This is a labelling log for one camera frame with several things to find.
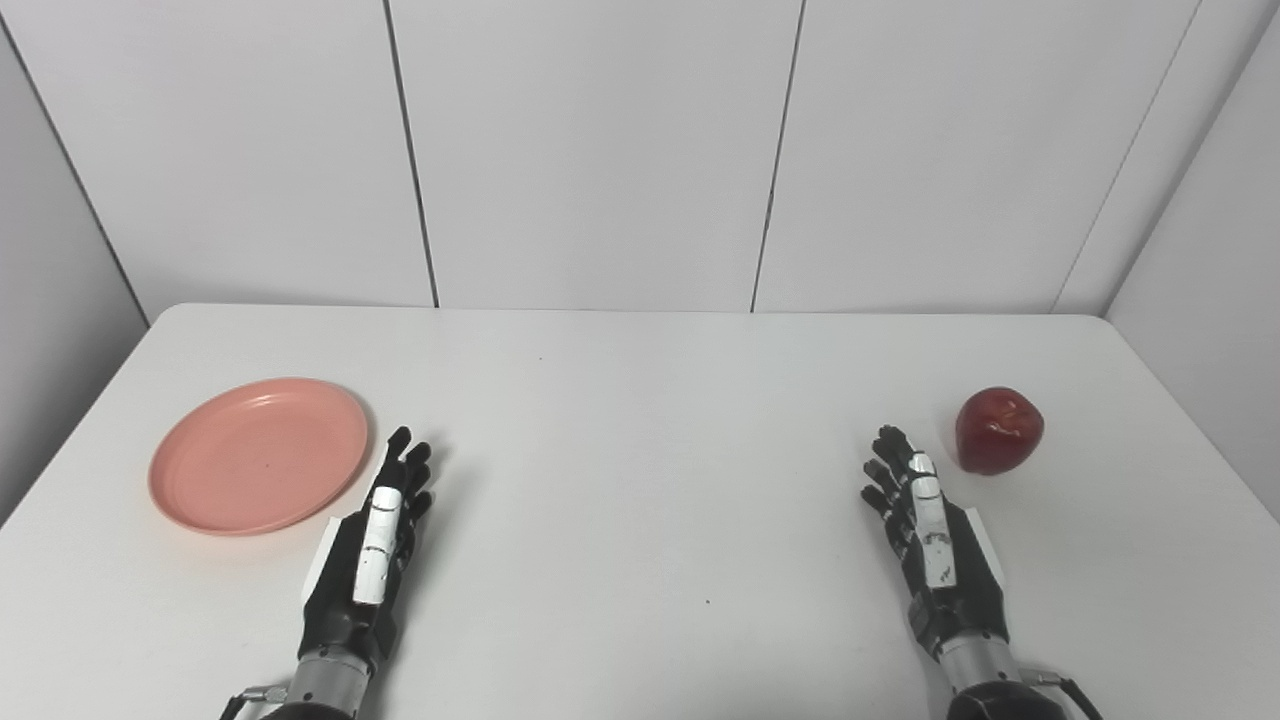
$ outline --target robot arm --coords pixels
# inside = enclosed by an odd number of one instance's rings
[[[1079,688],[1050,673],[1024,675],[1009,650],[1004,589],[979,539],[977,514],[946,498],[933,461],[902,430],[884,425],[872,450],[878,460],[863,470],[874,484],[861,497],[884,521],[901,564],[915,639],[951,683],[947,720],[1066,720],[1032,685],[1056,684],[1073,698]],[[1100,720],[1087,702],[1082,710]]]
[[[221,720],[246,702],[282,703],[264,720],[355,720],[369,680],[399,634],[392,610],[416,546],[419,521],[431,507],[424,488],[431,447],[410,445],[408,428],[387,441],[387,457],[360,510],[332,520],[316,555],[319,575],[303,606],[298,667],[285,687],[248,688]]]

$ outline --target robot finger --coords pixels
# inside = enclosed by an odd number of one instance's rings
[[[904,462],[892,447],[881,438],[872,441],[872,451],[888,466],[893,474],[893,482],[901,484],[906,480],[906,462]]]
[[[404,487],[404,501],[408,502],[413,496],[422,492],[422,488],[426,487],[426,482],[430,479],[431,469],[426,465],[411,470],[408,484]]]
[[[426,515],[426,511],[431,509],[434,502],[435,496],[430,492],[424,492],[413,497],[413,500],[408,503],[408,521],[417,523],[421,520],[422,515]]]
[[[401,425],[392,437],[387,441],[387,462],[398,462],[401,452],[408,447],[410,439],[412,439],[412,433],[404,425]]]
[[[425,465],[430,457],[431,457],[431,446],[425,442],[420,442],[413,446],[413,450],[408,451],[408,455],[404,456],[404,465],[408,466],[410,470],[412,470],[413,468]]]
[[[881,492],[876,486],[865,486],[861,492],[863,502],[870,506],[881,519],[888,516],[893,510],[893,506],[888,503],[884,493]]]
[[[906,439],[906,433],[893,425],[884,425],[881,428],[879,436],[884,447],[897,457],[899,465],[908,469],[911,462],[911,456],[915,455],[915,448],[911,447],[911,442]]]
[[[893,555],[899,560],[906,556],[906,551],[911,547],[911,541],[915,539],[915,533],[913,533],[900,512],[890,512],[884,516],[884,537],[888,538],[888,546],[893,548]]]
[[[879,460],[868,460],[867,464],[863,465],[863,473],[867,473],[868,478],[876,480],[876,484],[884,492],[884,497],[887,497],[890,502],[893,502],[899,491],[902,489],[897,484],[897,480],[893,479],[893,475],[888,471],[888,468],[886,468]]]

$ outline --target pink plate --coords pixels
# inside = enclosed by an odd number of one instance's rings
[[[169,430],[151,459],[151,500],[201,533],[278,530],[342,495],[367,443],[365,413],[340,387],[307,378],[251,383]]]

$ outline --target white finger segment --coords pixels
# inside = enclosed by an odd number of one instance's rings
[[[392,487],[374,488],[370,500],[365,539],[356,565],[356,585],[351,598],[361,605],[381,605],[387,593],[387,570],[396,548],[396,527],[399,524],[403,496]]]
[[[924,583],[931,588],[954,588],[956,584],[955,552],[942,487],[933,474],[933,461],[923,452],[911,457],[911,470],[927,473],[911,482],[911,505],[915,509],[915,534],[920,538],[924,561]]]

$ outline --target fingertip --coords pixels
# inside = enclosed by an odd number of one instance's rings
[[[413,450],[408,451],[408,455],[404,456],[404,464],[412,468],[415,465],[421,465],[426,462],[428,459],[430,457],[431,457],[431,446],[428,445],[426,442],[420,442],[413,446]]]
[[[404,425],[401,425],[392,437],[387,438],[387,459],[396,460],[399,457],[401,452],[408,447],[410,439],[412,439],[412,433]]]

